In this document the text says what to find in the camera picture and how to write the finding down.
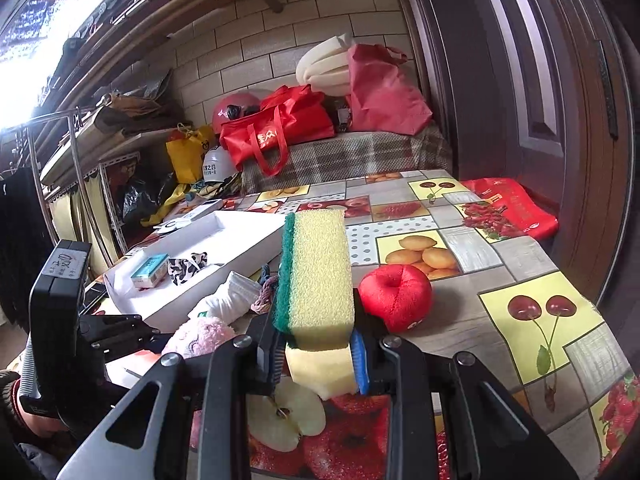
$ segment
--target sponge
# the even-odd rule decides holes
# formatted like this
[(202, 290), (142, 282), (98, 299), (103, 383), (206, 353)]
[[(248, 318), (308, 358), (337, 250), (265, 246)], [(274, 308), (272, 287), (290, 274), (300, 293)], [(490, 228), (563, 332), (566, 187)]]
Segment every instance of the sponge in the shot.
[(345, 348), (353, 331), (351, 264), (339, 210), (289, 214), (273, 325), (293, 348)]
[(306, 352), (287, 346), (285, 354), (291, 379), (315, 392), (322, 400), (358, 391), (349, 347)]

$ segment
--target red plush toy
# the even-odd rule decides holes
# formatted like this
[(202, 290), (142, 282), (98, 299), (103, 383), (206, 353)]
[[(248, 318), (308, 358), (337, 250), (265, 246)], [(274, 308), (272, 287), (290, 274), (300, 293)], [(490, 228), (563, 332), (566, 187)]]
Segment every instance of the red plush toy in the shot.
[(385, 265), (367, 274), (358, 287), (364, 310), (383, 319), (389, 332), (420, 323), (431, 309), (431, 283), (411, 265)]

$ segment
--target red bag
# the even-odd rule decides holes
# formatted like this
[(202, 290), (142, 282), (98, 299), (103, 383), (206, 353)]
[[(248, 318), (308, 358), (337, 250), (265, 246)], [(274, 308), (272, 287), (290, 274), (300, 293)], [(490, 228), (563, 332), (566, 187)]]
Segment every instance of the red bag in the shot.
[(461, 184), (536, 240), (549, 238), (558, 230), (558, 219), (535, 205), (524, 188), (511, 178), (479, 178)]
[[(389, 54), (400, 54), (401, 59)], [(390, 46), (355, 44), (347, 53), (351, 86), (351, 130), (415, 135), (433, 113), (399, 69), (406, 54)]]
[[(244, 160), (255, 157), (265, 175), (276, 175), (289, 159), (290, 144), (335, 135), (322, 100), (324, 94), (311, 91), (311, 85), (281, 86), (262, 100), (258, 113), (224, 123), (220, 145), (229, 152), (238, 171)], [(280, 159), (270, 168), (262, 151), (275, 146), (280, 150)]]

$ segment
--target white box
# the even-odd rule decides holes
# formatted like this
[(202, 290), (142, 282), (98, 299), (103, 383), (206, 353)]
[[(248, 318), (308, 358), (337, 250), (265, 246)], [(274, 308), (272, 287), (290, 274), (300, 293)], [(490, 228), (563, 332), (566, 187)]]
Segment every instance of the white box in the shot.
[[(215, 211), (161, 238), (104, 274), (109, 297), (122, 314), (140, 314), (162, 332), (174, 332), (204, 297), (234, 270), (251, 276), (282, 252), (285, 215)], [(130, 276), (149, 257), (167, 253), (184, 258), (207, 253), (207, 266), (182, 285), (166, 278), (155, 288), (137, 290)]]

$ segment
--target plaid fabric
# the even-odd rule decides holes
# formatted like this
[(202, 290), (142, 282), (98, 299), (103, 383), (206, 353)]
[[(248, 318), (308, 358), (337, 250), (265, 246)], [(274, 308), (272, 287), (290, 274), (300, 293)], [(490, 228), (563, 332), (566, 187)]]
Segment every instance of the plaid fabric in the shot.
[[(272, 166), (279, 155), (278, 150), (269, 150), (265, 158)], [(450, 173), (451, 167), (451, 148), (431, 121), (414, 136), (351, 132), (290, 146), (289, 160), (276, 176), (263, 175), (255, 160), (248, 160), (242, 171), (242, 187), (247, 193), (258, 193), (394, 171), (446, 170)]]

